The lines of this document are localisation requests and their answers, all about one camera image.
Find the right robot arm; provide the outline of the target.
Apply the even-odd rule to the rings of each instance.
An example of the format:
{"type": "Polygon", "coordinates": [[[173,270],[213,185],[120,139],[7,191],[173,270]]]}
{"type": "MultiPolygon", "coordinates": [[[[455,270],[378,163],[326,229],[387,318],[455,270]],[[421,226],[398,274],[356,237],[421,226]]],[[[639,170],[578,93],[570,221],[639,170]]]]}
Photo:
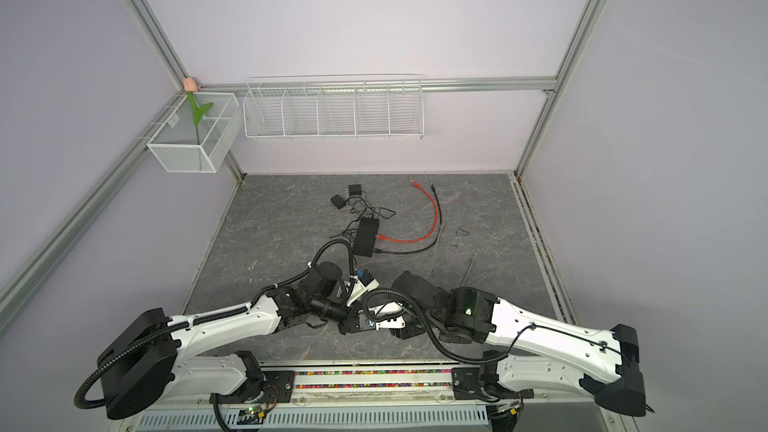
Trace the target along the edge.
{"type": "Polygon", "coordinates": [[[640,370],[638,334],[629,325],[578,327],[473,287],[446,291],[410,272],[389,287],[354,288],[352,298],[368,321],[402,321],[452,361],[495,365],[518,349],[579,372],[576,389],[604,409],[632,417],[652,410],[640,370]]]}

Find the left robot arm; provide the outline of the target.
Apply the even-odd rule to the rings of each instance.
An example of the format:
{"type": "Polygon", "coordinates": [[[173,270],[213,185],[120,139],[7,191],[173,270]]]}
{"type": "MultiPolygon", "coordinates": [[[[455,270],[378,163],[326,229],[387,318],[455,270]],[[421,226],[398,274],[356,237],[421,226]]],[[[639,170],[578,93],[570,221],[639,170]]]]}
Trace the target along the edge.
{"type": "Polygon", "coordinates": [[[361,314],[361,297],[379,283],[357,268],[352,253],[346,271],[322,255],[316,252],[302,272],[239,305],[191,315],[168,316],[160,308],[143,312],[99,356],[96,370],[75,393],[75,406],[104,408],[109,419],[119,420],[163,398],[206,395],[218,421],[223,404],[258,403],[258,413],[265,414],[280,402],[282,391],[254,354],[210,353],[302,325],[311,316],[350,332],[361,314]]]}

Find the black ribbed network switch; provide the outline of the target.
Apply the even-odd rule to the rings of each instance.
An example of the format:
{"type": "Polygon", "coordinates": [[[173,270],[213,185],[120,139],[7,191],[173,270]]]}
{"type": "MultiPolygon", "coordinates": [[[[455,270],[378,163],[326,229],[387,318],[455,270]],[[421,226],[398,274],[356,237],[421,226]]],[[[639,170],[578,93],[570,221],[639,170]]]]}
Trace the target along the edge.
{"type": "Polygon", "coordinates": [[[371,257],[378,236],[380,221],[376,218],[361,218],[352,243],[354,255],[371,257]]]}

